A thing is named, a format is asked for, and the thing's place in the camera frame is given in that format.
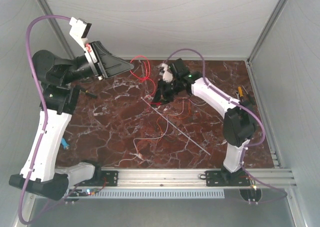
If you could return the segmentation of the small circuit board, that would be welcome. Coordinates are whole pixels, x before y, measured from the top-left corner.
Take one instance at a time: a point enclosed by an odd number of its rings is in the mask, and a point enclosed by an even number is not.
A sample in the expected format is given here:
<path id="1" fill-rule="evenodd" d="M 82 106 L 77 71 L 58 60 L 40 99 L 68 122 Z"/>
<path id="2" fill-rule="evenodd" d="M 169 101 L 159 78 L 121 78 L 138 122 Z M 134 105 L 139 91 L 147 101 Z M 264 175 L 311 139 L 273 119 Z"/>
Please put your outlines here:
<path id="1" fill-rule="evenodd" d="M 87 188 L 85 190 L 85 193 L 87 196 L 92 196 L 92 195 L 95 195 L 96 193 L 98 193 L 100 191 L 99 188 Z"/>

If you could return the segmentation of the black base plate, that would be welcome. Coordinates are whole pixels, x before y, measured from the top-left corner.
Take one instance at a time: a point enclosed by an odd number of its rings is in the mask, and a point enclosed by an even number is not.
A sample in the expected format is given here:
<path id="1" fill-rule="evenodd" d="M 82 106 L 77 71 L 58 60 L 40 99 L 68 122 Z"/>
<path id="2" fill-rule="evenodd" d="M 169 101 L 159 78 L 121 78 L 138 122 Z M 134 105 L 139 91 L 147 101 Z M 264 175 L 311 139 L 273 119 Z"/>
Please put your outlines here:
<path id="1" fill-rule="evenodd" d="M 97 174 L 94 184 L 98 187 L 117 187 L 119 172 L 117 170 L 102 170 Z"/>
<path id="2" fill-rule="evenodd" d="M 249 176 L 238 170 L 230 173 L 222 170 L 207 170 L 204 172 L 207 187 L 249 187 Z"/>

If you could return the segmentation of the aluminium front rail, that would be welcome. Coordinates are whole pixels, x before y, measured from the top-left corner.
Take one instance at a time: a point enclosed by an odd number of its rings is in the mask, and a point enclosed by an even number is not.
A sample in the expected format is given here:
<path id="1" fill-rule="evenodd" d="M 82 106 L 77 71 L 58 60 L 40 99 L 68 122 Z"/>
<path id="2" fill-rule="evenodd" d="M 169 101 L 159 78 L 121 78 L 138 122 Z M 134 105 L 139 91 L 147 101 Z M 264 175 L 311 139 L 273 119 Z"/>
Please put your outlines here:
<path id="1" fill-rule="evenodd" d="M 103 168 L 103 171 L 118 171 L 119 188 L 205 188 L 200 179 L 205 168 Z M 263 183 L 277 188 L 295 187 L 296 181 L 287 168 L 250 168 L 248 172 Z"/>

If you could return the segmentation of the long white zip tie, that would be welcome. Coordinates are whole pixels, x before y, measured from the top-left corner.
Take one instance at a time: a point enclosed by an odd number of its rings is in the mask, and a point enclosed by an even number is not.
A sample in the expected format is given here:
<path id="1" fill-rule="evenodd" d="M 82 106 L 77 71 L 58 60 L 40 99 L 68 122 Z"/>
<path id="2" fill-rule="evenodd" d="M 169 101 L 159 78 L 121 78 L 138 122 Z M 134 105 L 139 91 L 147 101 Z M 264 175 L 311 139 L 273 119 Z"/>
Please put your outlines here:
<path id="1" fill-rule="evenodd" d="M 173 122 L 171 122 L 168 117 L 164 116 L 162 113 L 160 113 L 156 108 L 152 107 L 150 103 L 148 103 L 143 97 L 140 97 L 140 99 L 147 104 L 153 111 L 155 111 L 161 118 L 166 120 L 167 126 L 171 125 L 174 129 L 176 129 L 180 134 L 185 136 L 189 141 L 191 141 L 193 144 L 195 144 L 198 148 L 200 148 L 202 151 L 204 151 L 207 155 L 211 156 L 211 154 L 204 149 L 202 146 L 200 146 L 198 143 L 196 143 L 189 135 L 184 133 L 182 130 L 180 130 Z"/>

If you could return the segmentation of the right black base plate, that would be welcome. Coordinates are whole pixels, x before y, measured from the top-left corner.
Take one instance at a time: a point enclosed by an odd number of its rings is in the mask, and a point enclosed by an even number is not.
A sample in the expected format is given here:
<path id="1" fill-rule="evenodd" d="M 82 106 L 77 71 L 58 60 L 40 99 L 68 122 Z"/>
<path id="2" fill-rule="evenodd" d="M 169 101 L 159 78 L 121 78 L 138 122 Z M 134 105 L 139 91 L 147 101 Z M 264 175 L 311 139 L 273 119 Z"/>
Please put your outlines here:
<path id="1" fill-rule="evenodd" d="M 207 187 L 249 187 L 249 176 L 238 170 L 230 173 L 222 170 L 207 170 L 204 172 Z"/>

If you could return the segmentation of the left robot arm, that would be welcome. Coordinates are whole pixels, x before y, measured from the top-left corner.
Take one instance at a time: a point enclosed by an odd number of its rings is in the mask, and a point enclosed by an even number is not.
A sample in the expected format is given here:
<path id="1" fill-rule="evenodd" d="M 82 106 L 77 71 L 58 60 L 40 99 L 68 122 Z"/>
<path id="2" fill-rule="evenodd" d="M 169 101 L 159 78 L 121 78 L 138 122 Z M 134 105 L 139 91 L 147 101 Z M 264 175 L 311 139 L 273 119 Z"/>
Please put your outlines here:
<path id="1" fill-rule="evenodd" d="M 55 168 L 64 132 L 79 95 L 84 92 L 84 88 L 71 83 L 90 77 L 112 78 L 131 71 L 134 66 L 111 54 L 100 41 L 87 43 L 84 55 L 74 59 L 39 50 L 32 56 L 32 63 L 43 97 L 39 125 L 27 161 L 20 173 L 10 176 L 9 185 L 58 201 L 76 184 L 97 186 L 103 180 L 100 164 L 91 160 L 60 170 Z"/>

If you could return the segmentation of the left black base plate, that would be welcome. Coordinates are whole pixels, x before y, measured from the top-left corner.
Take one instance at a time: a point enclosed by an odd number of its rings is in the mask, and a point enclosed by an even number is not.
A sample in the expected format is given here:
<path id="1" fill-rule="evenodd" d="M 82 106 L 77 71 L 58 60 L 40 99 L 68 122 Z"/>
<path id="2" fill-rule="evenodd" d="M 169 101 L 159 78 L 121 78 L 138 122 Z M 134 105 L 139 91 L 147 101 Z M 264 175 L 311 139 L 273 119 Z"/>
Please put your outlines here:
<path id="1" fill-rule="evenodd" d="M 102 170 L 97 174 L 94 184 L 98 187 L 117 187 L 119 172 L 117 170 Z"/>

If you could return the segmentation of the blue plastic fitting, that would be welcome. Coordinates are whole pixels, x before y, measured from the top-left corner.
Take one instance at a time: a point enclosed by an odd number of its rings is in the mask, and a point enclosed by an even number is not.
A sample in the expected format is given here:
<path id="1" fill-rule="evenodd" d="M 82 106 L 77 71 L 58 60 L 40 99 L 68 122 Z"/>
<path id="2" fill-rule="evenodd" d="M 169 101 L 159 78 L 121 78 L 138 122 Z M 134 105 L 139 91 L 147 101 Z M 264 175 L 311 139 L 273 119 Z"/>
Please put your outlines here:
<path id="1" fill-rule="evenodd" d="M 70 149 L 70 145 L 67 143 L 67 141 L 64 138 L 61 139 L 61 145 L 62 145 L 64 150 L 69 150 Z"/>

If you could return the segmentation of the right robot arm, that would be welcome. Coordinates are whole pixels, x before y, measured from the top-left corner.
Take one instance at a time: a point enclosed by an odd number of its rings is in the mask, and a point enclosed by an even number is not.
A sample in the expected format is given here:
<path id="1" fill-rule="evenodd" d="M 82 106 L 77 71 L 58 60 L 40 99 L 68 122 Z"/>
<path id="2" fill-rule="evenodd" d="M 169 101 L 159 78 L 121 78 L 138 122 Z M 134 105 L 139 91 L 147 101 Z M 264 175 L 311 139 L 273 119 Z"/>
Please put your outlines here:
<path id="1" fill-rule="evenodd" d="M 257 130 L 257 122 L 249 113 L 253 111 L 252 104 L 224 93 L 199 71 L 191 72 L 179 58 L 169 65 L 159 65 L 157 89 L 150 105 L 169 104 L 183 91 L 203 100 L 223 118 L 222 132 L 227 149 L 221 180 L 227 186 L 234 185 L 239 180 L 238 171 L 243 163 L 245 145 L 250 143 Z"/>

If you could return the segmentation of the yellow handled screwdriver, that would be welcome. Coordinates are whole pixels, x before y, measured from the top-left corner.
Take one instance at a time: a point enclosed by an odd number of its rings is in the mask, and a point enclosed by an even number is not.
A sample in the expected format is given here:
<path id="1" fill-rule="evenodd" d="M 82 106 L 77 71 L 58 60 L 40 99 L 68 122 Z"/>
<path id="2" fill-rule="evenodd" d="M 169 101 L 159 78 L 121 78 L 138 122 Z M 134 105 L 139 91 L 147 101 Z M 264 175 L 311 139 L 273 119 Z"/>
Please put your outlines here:
<path id="1" fill-rule="evenodd" d="M 238 90 L 238 93 L 239 93 L 239 97 L 240 98 L 243 98 L 244 97 L 244 94 L 243 94 L 243 90 L 240 86 L 237 87 L 237 90 Z"/>

